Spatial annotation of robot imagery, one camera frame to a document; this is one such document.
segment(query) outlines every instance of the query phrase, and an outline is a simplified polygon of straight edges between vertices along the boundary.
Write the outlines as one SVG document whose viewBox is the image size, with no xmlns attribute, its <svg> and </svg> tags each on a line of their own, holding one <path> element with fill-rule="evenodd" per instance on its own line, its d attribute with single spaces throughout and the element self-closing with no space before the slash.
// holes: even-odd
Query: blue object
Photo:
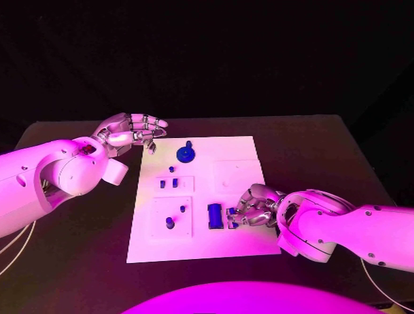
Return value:
<svg viewBox="0 0 414 314">
<path fill-rule="evenodd" d="M 177 159 L 184 163 L 188 163 L 196 159 L 196 150 L 193 149 L 191 141 L 188 141 L 187 146 L 177 151 Z"/>
<path fill-rule="evenodd" d="M 167 227 L 168 229 L 173 229 L 175 227 L 177 223 L 174 222 L 173 217 L 167 218 Z"/>
<path fill-rule="evenodd" d="M 209 217 L 210 217 L 209 228 L 210 229 L 224 229 L 223 216 L 222 216 L 222 205 L 220 204 L 210 204 L 209 205 Z"/>
</svg>

